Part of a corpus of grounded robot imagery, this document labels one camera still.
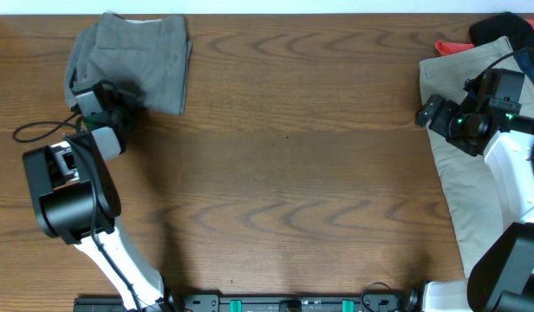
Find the grey shorts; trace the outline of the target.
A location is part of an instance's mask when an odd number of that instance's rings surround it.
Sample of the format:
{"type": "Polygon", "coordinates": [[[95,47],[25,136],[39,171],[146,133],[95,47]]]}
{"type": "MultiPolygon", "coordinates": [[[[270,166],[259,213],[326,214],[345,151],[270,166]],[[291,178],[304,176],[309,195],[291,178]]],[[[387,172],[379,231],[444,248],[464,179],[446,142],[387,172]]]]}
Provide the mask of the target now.
{"type": "Polygon", "coordinates": [[[181,115],[191,53],[182,16],[138,21],[104,13],[75,39],[64,75],[66,104],[75,104],[73,86],[107,80],[140,94],[148,110],[181,115]]]}

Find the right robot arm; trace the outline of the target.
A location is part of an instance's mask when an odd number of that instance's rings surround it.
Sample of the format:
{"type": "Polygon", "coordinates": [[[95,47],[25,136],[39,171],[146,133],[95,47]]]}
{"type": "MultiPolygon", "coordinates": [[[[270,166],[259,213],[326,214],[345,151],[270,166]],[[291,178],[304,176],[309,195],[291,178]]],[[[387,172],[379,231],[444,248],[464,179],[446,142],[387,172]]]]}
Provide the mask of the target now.
{"type": "Polygon", "coordinates": [[[461,103],[429,97],[415,123],[470,156],[481,155],[498,190],[504,233],[467,279],[426,283],[419,311],[534,311],[534,118],[521,115],[524,74],[488,68],[461,103]]]}

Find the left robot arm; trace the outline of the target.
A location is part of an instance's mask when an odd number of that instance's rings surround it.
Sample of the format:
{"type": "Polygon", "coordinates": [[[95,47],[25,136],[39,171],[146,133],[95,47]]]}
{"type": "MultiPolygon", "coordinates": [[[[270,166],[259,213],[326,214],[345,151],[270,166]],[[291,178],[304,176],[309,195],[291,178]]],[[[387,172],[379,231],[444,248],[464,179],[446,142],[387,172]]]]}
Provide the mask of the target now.
{"type": "Polygon", "coordinates": [[[36,222],[88,256],[116,288],[116,298],[80,297],[75,311],[174,311],[163,276],[144,258],[121,219],[107,161],[124,153],[141,104],[136,88],[100,80],[71,84],[75,133],[23,154],[36,222]]]}

